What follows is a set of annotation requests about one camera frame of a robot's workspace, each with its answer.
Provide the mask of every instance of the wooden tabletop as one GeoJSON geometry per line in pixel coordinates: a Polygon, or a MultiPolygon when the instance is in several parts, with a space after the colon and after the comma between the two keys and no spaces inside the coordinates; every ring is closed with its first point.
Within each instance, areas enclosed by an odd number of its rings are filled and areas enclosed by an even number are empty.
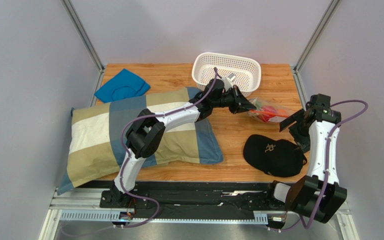
{"type": "MultiPolygon", "coordinates": [[[[196,84],[192,79],[192,64],[108,64],[102,85],[122,69],[139,75],[151,88],[146,94],[178,90],[196,84]]],[[[299,94],[291,68],[287,64],[261,64],[260,87],[248,98],[260,97],[293,111],[301,109],[299,94]]],[[[224,160],[214,165],[173,161],[168,165],[143,168],[138,181],[196,181],[196,182],[296,182],[306,174],[308,165],[293,177],[274,177],[250,166],[243,157],[247,138],[259,134],[274,140],[293,138],[287,130],[279,132],[277,124],[258,122],[246,113],[231,114],[226,108],[215,108],[208,118],[220,145],[224,160]]],[[[118,173],[102,177],[113,180],[118,173]]]]}

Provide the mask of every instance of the gray wall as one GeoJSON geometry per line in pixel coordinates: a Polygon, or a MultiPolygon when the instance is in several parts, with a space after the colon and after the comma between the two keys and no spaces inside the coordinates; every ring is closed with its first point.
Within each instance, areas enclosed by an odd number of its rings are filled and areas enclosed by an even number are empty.
{"type": "Polygon", "coordinates": [[[101,60],[193,63],[203,52],[295,64],[330,0],[72,0],[101,60]]]}
{"type": "MultiPolygon", "coordinates": [[[[307,95],[362,99],[368,111],[340,128],[340,185],[361,239],[384,239],[384,1],[345,0],[301,73],[307,95]]],[[[343,117],[358,103],[336,107],[343,117]]]]}
{"type": "Polygon", "coordinates": [[[0,1],[0,239],[37,239],[98,71],[59,0],[0,1]]]}

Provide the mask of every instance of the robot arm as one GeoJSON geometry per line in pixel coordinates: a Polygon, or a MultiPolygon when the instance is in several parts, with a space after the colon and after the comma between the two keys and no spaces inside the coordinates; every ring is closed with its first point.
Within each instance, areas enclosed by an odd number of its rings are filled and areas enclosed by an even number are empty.
{"type": "Polygon", "coordinates": [[[309,168],[306,176],[292,186],[274,181],[273,197],[285,203],[285,210],[310,217],[317,208],[314,219],[326,223],[336,213],[347,197],[347,190],[339,186],[336,171],[337,128],[331,135],[329,145],[329,165],[326,165],[326,147],[329,132],[341,121],[341,114],[330,108],[331,97],[313,95],[306,104],[306,111],[299,110],[279,124],[280,131],[290,126],[289,132],[294,141],[305,153],[310,150],[309,168]],[[327,187],[321,192],[328,170],[327,187]],[[319,205],[317,198],[323,194],[319,205]]]}
{"type": "Polygon", "coordinates": [[[178,126],[195,123],[207,118],[213,111],[213,108],[228,107],[233,114],[246,112],[256,109],[241,93],[236,85],[228,90],[225,89],[225,83],[221,79],[216,79],[214,86],[209,95],[196,106],[192,106],[200,100],[210,89],[214,79],[208,83],[204,92],[198,93],[188,103],[178,108],[164,112],[152,113],[148,109],[144,109],[138,117],[147,115],[157,115],[158,117],[148,117],[135,121],[126,132],[127,147],[131,155],[126,152],[123,166],[114,180],[117,190],[112,191],[119,198],[121,195],[116,192],[125,193],[121,187],[121,181],[126,191],[131,191],[135,187],[136,178],[142,168],[146,158],[153,155],[160,145],[163,134],[178,126]]]}

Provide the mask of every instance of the pillow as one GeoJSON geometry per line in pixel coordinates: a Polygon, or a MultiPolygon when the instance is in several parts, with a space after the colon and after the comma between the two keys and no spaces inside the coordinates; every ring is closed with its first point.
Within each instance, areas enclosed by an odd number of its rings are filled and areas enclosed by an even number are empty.
{"type": "MultiPolygon", "coordinates": [[[[148,108],[151,112],[161,112],[177,108],[200,91],[185,87],[73,110],[68,163],[57,194],[119,172],[126,154],[120,141],[121,131],[140,111],[148,108]]],[[[222,151],[207,119],[164,133],[158,150],[146,159],[143,168],[176,160],[194,164],[223,161],[222,151]]]]}

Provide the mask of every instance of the white plastic basket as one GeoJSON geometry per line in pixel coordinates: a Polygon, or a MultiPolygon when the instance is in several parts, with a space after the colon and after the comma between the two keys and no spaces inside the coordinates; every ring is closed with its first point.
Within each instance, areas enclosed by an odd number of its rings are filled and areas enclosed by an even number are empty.
{"type": "Polygon", "coordinates": [[[260,86],[262,68],[257,61],[246,57],[204,52],[196,58],[192,68],[192,78],[199,89],[204,90],[214,78],[214,67],[217,67],[218,74],[222,77],[234,73],[236,78],[233,84],[238,86],[244,97],[248,97],[260,86]]]}

